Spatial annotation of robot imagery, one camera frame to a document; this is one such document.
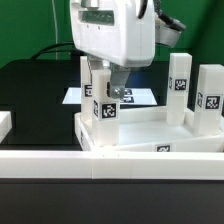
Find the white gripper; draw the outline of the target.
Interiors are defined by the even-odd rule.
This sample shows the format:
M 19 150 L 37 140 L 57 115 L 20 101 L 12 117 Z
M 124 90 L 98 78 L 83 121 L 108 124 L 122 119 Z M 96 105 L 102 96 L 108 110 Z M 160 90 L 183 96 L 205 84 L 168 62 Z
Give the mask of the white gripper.
M 107 95 L 123 98 L 129 67 L 149 66 L 155 55 L 153 0 L 70 0 L 70 18 L 75 47 L 90 54 L 90 70 L 111 62 Z

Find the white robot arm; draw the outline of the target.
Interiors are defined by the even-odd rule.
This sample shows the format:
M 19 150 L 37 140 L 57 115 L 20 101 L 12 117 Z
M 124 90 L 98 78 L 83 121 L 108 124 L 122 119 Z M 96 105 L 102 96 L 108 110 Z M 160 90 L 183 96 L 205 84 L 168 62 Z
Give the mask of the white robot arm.
M 158 45 L 173 47 L 186 26 L 161 0 L 70 0 L 75 47 L 110 63 L 108 96 L 121 98 L 129 71 L 149 66 Z

